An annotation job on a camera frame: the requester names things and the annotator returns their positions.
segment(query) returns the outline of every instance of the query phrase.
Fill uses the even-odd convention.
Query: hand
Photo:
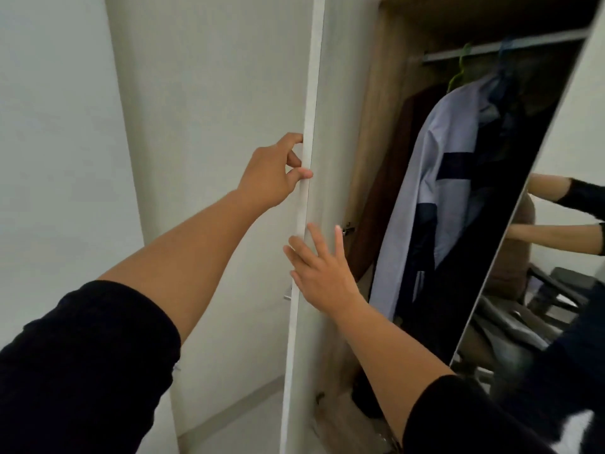
[[[345,259],[343,230],[340,226],[335,229],[334,255],[328,250],[320,229],[312,223],[307,227],[311,231],[317,255],[300,237],[290,237],[288,243],[291,246],[284,246],[285,256],[294,266],[294,271],[290,274],[305,299],[336,320],[351,305],[360,300],[365,303],[365,300],[359,293]]]
[[[299,180],[313,176],[311,170],[301,167],[301,160],[292,152],[294,145],[302,142],[302,134],[289,132],[274,145],[256,148],[238,190],[258,202],[263,211],[279,205],[294,191]],[[285,166],[293,169],[286,174]]]

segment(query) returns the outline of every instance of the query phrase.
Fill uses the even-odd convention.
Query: clothes hanger
[[[454,77],[450,80],[450,83],[448,83],[447,94],[449,94],[452,90],[454,90],[454,88],[456,87],[457,81],[462,80],[462,78],[464,76],[464,57],[466,55],[468,55],[469,52],[471,52],[471,47],[472,47],[472,45],[470,43],[467,43],[462,48],[462,52],[460,53],[460,58],[458,59],[458,67],[460,68],[460,71],[456,75],[454,75]]]

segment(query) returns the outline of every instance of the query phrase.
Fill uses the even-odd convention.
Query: hanging rod
[[[577,30],[567,30],[563,32],[547,33],[545,35],[528,36],[525,38],[515,38],[508,42],[506,49],[525,49],[534,46],[555,45],[559,43],[568,43],[571,41],[580,41],[588,37],[590,28],[581,28]],[[490,54],[491,52],[500,51],[502,42],[487,43],[485,45],[472,46],[465,55],[480,55]],[[457,59],[462,54],[463,49],[453,49],[451,51],[432,52],[424,54],[422,63],[431,63],[440,60]]]

